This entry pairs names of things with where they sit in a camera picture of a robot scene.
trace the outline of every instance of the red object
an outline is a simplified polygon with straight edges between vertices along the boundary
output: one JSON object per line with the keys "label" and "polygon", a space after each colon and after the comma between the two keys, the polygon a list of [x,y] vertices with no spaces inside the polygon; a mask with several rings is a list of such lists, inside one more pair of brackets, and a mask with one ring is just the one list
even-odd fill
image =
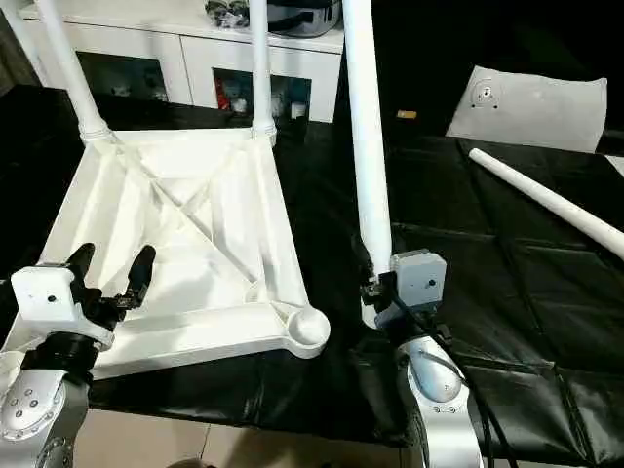
{"label": "red object", "polygon": [[220,78],[214,78],[214,88],[216,89],[216,105],[221,110],[230,110],[230,100],[223,90],[223,81]]}

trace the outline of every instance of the wrinkled black fabric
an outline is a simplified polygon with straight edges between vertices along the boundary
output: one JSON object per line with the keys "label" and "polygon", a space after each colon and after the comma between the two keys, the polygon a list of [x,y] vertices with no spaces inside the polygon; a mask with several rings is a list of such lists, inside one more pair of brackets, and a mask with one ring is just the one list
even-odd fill
{"label": "wrinkled black fabric", "polygon": [[[247,124],[160,102],[104,97],[98,105],[116,130]],[[0,128],[6,278],[36,261],[82,146],[61,92],[16,88],[0,98],[0,111],[12,116]],[[108,379],[95,384],[94,407],[407,442],[390,383],[393,347],[360,319],[348,122],[310,124],[304,141],[300,136],[300,129],[284,131],[274,153],[308,295],[331,321],[322,355],[306,361],[273,351]],[[622,466],[624,265],[465,152],[481,147],[620,229],[624,179],[595,155],[450,138],[386,145],[395,250],[427,248],[448,262],[440,316],[515,454]],[[0,285],[3,333],[15,313],[7,286]]]}

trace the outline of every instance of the cabinet door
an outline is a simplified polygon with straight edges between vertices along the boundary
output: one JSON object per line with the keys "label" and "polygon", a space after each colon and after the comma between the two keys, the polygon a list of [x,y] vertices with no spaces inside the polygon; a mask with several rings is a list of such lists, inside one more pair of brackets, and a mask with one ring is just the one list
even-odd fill
{"label": "cabinet door", "polygon": [[[26,19],[25,23],[46,68],[49,86],[65,88],[65,80],[43,23],[36,19]],[[159,79],[162,73],[167,100],[192,103],[179,36],[78,23],[66,23],[65,28],[79,56],[80,53],[98,54],[100,57],[113,56],[110,57],[111,62],[117,63],[125,58],[154,60],[155,67],[160,67]]]}
{"label": "cabinet door", "polygon": [[[182,37],[195,105],[217,107],[215,69],[254,70],[251,44]],[[340,71],[340,54],[269,48],[271,74],[310,80],[310,120],[331,122]]]}

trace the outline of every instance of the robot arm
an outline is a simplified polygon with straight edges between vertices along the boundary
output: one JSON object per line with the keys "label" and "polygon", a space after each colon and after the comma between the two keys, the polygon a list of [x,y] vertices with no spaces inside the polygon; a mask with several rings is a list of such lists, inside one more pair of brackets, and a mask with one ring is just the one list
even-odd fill
{"label": "robot arm", "polygon": [[94,254],[85,244],[65,264],[26,267],[11,279],[22,318],[46,336],[28,351],[21,372],[0,401],[0,468],[68,468],[87,414],[90,374],[110,348],[126,311],[140,307],[155,251],[136,257],[126,292],[101,297],[85,287]]}
{"label": "robot arm", "polygon": [[[363,263],[370,261],[364,258]],[[392,255],[388,273],[375,277],[369,269],[362,298],[377,312],[376,327],[399,345],[398,386],[423,467],[482,468],[468,414],[470,390],[456,363],[430,335],[443,345],[450,341],[448,330],[436,324],[435,317],[446,269],[441,257],[426,250]]]}

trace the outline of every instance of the black cable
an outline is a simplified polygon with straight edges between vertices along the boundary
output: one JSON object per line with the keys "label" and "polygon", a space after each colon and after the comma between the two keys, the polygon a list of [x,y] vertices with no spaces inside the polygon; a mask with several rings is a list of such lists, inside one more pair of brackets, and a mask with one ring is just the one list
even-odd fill
{"label": "black cable", "polygon": [[502,427],[498,422],[498,418],[489,407],[488,402],[479,391],[479,388],[477,387],[473,378],[470,376],[470,373],[468,372],[466,367],[461,364],[461,362],[457,359],[455,353],[450,350],[449,346],[442,341],[442,339],[435,333],[435,331],[432,330],[432,327],[429,327],[427,324],[425,324],[420,319],[420,317],[418,317],[394,291],[392,294],[392,301],[397,305],[397,307],[401,309],[403,313],[413,318],[416,325],[421,328],[423,332],[427,333],[427,335],[429,335],[429,337],[431,337],[431,339],[433,339],[436,344],[440,346],[445,353],[447,353],[447,355],[453,360],[459,371],[463,374],[464,381],[468,388],[470,388],[470,390],[473,392],[473,396],[475,397],[475,401],[477,402],[477,408],[479,409],[479,415],[481,417],[481,424],[484,431],[484,439],[487,450],[487,468],[493,468],[494,463],[491,434],[489,432],[490,422],[491,425],[494,427],[494,432],[496,433],[496,436],[498,436],[500,444],[503,447],[503,451],[505,452],[505,456],[510,468],[518,468],[518,462],[516,461],[511,447],[509,446],[509,442],[507,441],[507,437],[505,437],[505,433],[503,432]]}

